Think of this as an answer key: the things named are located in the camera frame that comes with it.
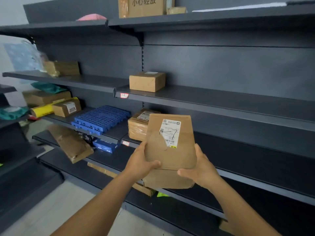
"brown paper package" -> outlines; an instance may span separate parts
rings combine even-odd
[[[49,125],[46,129],[50,131],[72,163],[93,154],[92,147],[81,139],[74,130],[55,124]]]
[[[69,91],[60,93],[46,93],[44,91],[32,90],[23,92],[23,96],[27,106],[33,108],[55,103],[58,100],[70,99],[71,93]]]
[[[108,175],[109,177],[115,178],[117,176],[116,173],[111,172],[109,170],[106,170],[106,169],[99,167],[97,165],[94,165],[90,162],[88,162],[88,166],[94,168],[95,170],[98,170],[99,172],[102,172],[105,175]],[[136,189],[136,190],[138,190],[138,191],[140,191],[140,192],[142,192],[142,193],[144,193],[150,197],[153,196],[156,192],[156,190],[144,187],[144,186],[140,185],[139,183],[133,184],[132,188],[134,188],[134,189]]]
[[[168,147],[164,137],[160,134],[164,119],[181,122],[177,148]],[[146,139],[146,160],[159,160],[162,165],[159,169],[152,170],[143,179],[144,186],[153,189],[191,188],[194,182],[177,174],[177,170],[181,168],[194,168],[197,162],[191,117],[187,115],[150,114]]]

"shelf label tag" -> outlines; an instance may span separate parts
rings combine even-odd
[[[125,145],[125,146],[129,146],[129,145],[130,145],[130,142],[123,141],[123,145]]]
[[[120,93],[120,98],[128,98],[128,93]]]

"blue plastic pallet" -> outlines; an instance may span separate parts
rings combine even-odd
[[[103,106],[75,117],[75,121],[71,124],[76,128],[82,128],[100,136],[129,116],[130,112],[111,106]]]
[[[77,123],[77,122],[71,122],[71,125],[72,125],[72,126],[75,126],[76,129],[81,128],[81,129],[83,129],[83,130],[89,131],[90,134],[95,133],[95,134],[97,134],[98,136],[100,136],[100,135],[103,134],[103,132],[101,132],[101,131],[94,130],[92,127],[88,127],[88,126],[79,124],[79,123]]]

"pink package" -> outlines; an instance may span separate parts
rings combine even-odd
[[[80,19],[77,19],[77,21],[90,21],[90,20],[107,20],[107,18],[99,14],[89,14],[89,15],[81,17]]]

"shelf bracket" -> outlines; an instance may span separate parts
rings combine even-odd
[[[144,35],[143,32],[135,32],[133,29],[130,28],[121,28],[120,26],[109,26],[110,29],[124,33],[126,35],[130,35],[136,37],[139,41],[139,45],[142,47],[144,45]]]

